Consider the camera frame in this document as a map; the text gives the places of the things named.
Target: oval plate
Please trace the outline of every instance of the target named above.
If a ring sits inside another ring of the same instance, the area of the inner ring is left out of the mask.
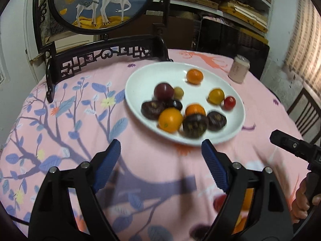
[[[199,69],[204,75],[200,85],[190,85],[186,82],[186,73],[190,69]],[[218,131],[207,130],[202,137],[190,139],[179,132],[167,133],[157,127],[157,121],[149,120],[141,113],[142,103],[153,98],[154,88],[161,82],[169,83],[173,88],[181,87],[184,90],[182,114],[185,108],[192,103],[201,104],[206,113],[218,111],[226,116],[226,126]],[[233,96],[236,106],[232,111],[225,111],[220,106],[214,106],[207,102],[208,94],[214,88],[221,88],[225,96]],[[221,143],[234,137],[241,131],[245,121],[245,108],[237,92],[222,78],[214,73],[194,65],[179,62],[157,62],[136,70],[128,79],[125,87],[126,102],[134,115],[155,133],[175,142],[191,146],[201,146],[202,141],[209,139],[212,144]]]

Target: floral tablecloth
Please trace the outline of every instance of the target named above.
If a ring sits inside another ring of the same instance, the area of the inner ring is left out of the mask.
[[[251,73],[243,84],[233,83],[227,77],[231,58],[180,50],[170,50],[169,55],[175,62],[214,72],[238,92],[246,109],[244,127],[216,148],[248,169],[273,167],[290,204],[307,164],[269,142],[275,129],[301,138],[283,105]],[[128,77],[155,61],[127,56],[99,59],[59,83],[53,103],[46,100],[44,79],[32,90],[0,159],[0,200],[9,214],[29,221],[50,167],[75,168],[117,138],[121,157],[97,198],[120,240],[183,241],[192,239],[198,227],[212,224],[217,215],[213,200],[222,191],[200,148],[159,137],[126,106]],[[73,189],[70,196],[78,227],[87,231]],[[27,227],[21,229],[27,234]]]

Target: screw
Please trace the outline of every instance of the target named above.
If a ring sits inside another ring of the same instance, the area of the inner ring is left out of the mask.
[[[273,172],[272,168],[270,168],[270,167],[266,167],[266,168],[265,168],[265,171],[266,171],[267,173],[269,173],[269,174],[271,174],[271,173]]]
[[[234,162],[232,166],[235,169],[240,169],[242,167],[242,165],[240,163],[238,163],[238,162]]]
[[[87,161],[84,161],[83,163],[81,163],[81,168],[88,168],[89,167],[89,162],[87,162]]]
[[[49,169],[49,172],[50,173],[55,173],[57,171],[57,167],[51,167],[50,169]]]

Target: human hand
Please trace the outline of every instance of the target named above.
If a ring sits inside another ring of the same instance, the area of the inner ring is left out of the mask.
[[[305,196],[305,192],[307,190],[306,178],[302,180],[300,183],[299,189],[295,193],[295,200],[292,202],[292,210],[291,210],[291,220],[292,223],[299,223],[300,219],[306,219],[308,216],[308,210],[310,208],[309,201]],[[312,204],[314,206],[319,205],[321,201],[321,194],[316,195]]]

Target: deer painting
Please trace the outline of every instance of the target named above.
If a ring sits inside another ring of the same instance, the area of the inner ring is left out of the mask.
[[[116,10],[116,12],[121,12],[121,22],[124,21],[124,11],[129,10],[132,6],[128,0],[102,0],[101,15],[103,25],[110,23],[106,15],[106,7],[110,2],[120,4],[121,10]]]
[[[76,8],[77,8],[76,19],[77,19],[78,27],[81,27],[79,16],[83,10],[92,10],[92,24],[94,26],[97,26],[97,24],[96,24],[96,9],[97,9],[98,5],[99,5],[99,0],[92,0],[92,1],[82,1],[76,6]]]

